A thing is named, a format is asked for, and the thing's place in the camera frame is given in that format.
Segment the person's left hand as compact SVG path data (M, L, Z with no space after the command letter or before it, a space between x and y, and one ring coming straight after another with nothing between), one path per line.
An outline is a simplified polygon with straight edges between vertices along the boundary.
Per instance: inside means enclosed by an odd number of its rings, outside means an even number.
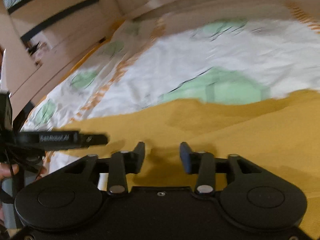
M17 164L13 164L10 166L9 164L1 163L0 180L4 180L5 178L11 177L11 171L13 172L13 174L16 174L19 171L19 166ZM45 167L41 167L35 180L41 179L46 174L47 174L47 169Z

